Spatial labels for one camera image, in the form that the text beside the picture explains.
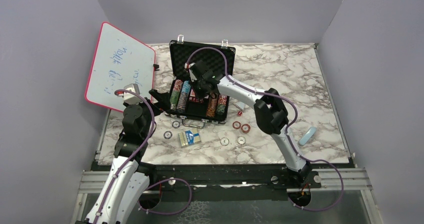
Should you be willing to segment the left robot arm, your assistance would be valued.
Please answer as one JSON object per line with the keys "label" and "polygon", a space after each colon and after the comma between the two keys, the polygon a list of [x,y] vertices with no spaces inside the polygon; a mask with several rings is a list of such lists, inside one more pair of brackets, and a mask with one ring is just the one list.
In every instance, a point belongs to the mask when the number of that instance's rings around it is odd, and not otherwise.
{"label": "left robot arm", "polygon": [[143,163],[142,157],[155,130],[155,117],[168,111],[171,105],[169,93],[159,93],[155,89],[149,93],[156,103],[129,88],[115,91],[124,101],[123,130],[114,148],[106,182],[81,223],[126,223],[142,193],[157,184],[154,165]]}

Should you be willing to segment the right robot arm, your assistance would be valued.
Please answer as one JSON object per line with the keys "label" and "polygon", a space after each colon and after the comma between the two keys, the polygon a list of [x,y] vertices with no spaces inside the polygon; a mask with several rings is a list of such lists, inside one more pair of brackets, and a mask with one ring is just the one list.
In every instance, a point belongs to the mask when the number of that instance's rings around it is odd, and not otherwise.
{"label": "right robot arm", "polygon": [[184,67],[189,73],[189,83],[197,98],[213,93],[222,94],[251,107],[256,125],[272,137],[281,151],[289,173],[289,183],[300,188],[308,182],[312,166],[294,145],[288,111],[275,89],[266,91],[248,86],[226,72],[213,72],[203,61],[187,63]]}

